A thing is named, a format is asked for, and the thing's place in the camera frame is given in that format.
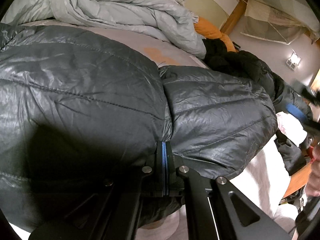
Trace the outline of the person's right hand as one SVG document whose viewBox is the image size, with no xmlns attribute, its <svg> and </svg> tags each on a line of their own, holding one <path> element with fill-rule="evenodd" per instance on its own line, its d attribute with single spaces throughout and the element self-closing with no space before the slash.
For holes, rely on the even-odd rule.
<svg viewBox="0 0 320 240">
<path fill-rule="evenodd" d="M 307 196 L 319 197 L 320 195 L 320 158 L 319 145 L 313 149 L 314 162 L 311 164 L 311 172 L 305 187 Z"/>
</svg>

